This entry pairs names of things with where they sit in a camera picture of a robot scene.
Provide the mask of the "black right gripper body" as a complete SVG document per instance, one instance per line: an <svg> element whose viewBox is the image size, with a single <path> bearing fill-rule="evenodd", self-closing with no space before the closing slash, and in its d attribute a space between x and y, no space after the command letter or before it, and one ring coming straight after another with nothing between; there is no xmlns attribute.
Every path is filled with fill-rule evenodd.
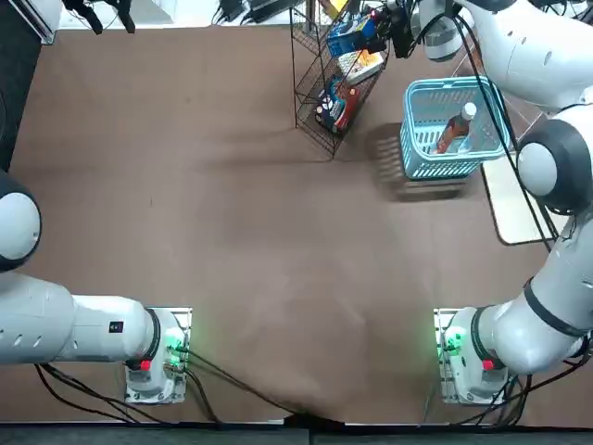
<svg viewBox="0 0 593 445"><path fill-rule="evenodd" d="M385 26L385 36L393 44L396 58L409 58L415 47L411 30L414 2L385 2L384 8L390 12L390 23Z"/></svg>

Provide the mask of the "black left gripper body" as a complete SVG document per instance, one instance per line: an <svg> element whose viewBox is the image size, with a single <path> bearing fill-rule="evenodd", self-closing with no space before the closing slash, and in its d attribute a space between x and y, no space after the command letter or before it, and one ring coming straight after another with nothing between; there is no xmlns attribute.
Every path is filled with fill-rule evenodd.
<svg viewBox="0 0 593 445"><path fill-rule="evenodd" d="M99 2L103 2L116 9L130 9L132 4L131 0L99 0ZM88 7L88 1L83 0L63 0L62 3L66 9L83 9L84 7Z"/></svg>

